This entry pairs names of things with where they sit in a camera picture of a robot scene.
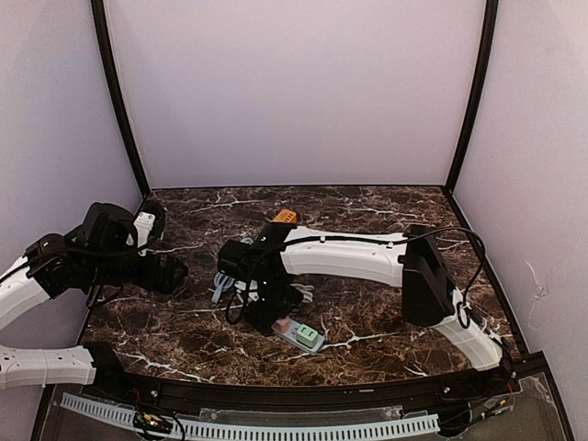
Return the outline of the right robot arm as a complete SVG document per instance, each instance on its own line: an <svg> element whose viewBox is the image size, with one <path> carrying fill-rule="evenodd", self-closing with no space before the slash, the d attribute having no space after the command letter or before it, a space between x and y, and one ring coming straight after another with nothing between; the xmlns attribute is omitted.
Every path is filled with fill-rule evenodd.
<svg viewBox="0 0 588 441"><path fill-rule="evenodd" d="M236 324L246 321L262 334L303 301L295 277L323 275L379 282L401 290L403 319L441 333L479 372L509 379L513 361L503 339L489 328L448 274L435 230L413 225L406 233L368 235L321 232L293 221L269 222L251 243L227 241L217 268L241 286Z"/></svg>

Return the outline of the light blue power strip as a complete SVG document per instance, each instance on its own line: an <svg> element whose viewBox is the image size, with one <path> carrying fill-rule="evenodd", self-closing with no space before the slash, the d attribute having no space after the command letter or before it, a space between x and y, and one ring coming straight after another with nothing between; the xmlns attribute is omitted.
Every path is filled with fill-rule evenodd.
<svg viewBox="0 0 588 441"><path fill-rule="evenodd" d="M307 344L298 338L297 328L291 328L284 333L274 331L274 335L281 338L285 342L296 346L301 351L313 356L319 353L325 342L324 336L322 334L317 334L316 338Z"/></svg>

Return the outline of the pink charger plug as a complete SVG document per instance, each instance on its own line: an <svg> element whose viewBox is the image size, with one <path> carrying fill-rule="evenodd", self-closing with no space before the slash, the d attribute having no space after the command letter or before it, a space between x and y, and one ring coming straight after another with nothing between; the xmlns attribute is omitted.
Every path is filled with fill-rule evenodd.
<svg viewBox="0 0 588 441"><path fill-rule="evenodd" d="M276 334L286 334L290 328L291 319L289 317L277 319L272 324L272 330Z"/></svg>

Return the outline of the green charger plug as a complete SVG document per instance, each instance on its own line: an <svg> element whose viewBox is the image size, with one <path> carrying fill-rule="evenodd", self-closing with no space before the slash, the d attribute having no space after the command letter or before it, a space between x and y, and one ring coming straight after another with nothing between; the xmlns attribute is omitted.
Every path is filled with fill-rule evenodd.
<svg viewBox="0 0 588 441"><path fill-rule="evenodd" d="M319 341L319 333L306 324L301 324L295 332L295 340L298 344L312 349Z"/></svg>

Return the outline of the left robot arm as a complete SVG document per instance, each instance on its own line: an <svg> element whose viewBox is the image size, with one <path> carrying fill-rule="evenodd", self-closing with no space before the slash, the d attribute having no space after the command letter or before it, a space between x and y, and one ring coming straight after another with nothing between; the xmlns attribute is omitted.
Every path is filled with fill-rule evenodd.
<svg viewBox="0 0 588 441"><path fill-rule="evenodd" d="M173 256L151 252L164 231L157 203L132 213L111 203L93 203L83 222L66 234L51 233L29 246L1 276L1 325L70 289L96 305L104 286L132 285L169 295L188 268ZM1 387L118 382L123 368L106 343L63 349L1 348Z"/></svg>

